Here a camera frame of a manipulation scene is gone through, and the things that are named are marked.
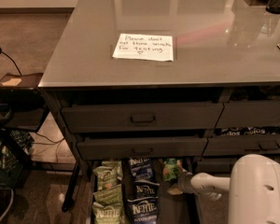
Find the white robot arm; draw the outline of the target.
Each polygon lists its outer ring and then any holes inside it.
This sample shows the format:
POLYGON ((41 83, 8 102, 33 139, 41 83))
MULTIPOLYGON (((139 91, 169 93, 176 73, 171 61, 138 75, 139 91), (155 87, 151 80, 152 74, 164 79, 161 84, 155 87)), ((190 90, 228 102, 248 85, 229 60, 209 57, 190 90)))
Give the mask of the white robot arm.
POLYGON ((229 194, 228 224, 280 224, 280 164, 258 154, 241 157, 229 177, 196 175, 178 170, 177 183, 168 189, 217 200, 229 194))

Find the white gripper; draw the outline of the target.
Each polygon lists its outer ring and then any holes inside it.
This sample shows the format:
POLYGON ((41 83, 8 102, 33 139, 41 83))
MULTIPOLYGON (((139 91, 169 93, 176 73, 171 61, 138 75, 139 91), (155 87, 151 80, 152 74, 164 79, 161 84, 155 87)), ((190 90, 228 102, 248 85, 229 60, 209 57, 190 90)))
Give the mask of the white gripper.
POLYGON ((168 188, 167 192, 171 195, 181 195, 182 192, 193 193, 194 189, 191 185, 193 174, 180 165, 177 165, 177 169, 179 173, 177 184, 173 184, 170 188, 168 188))

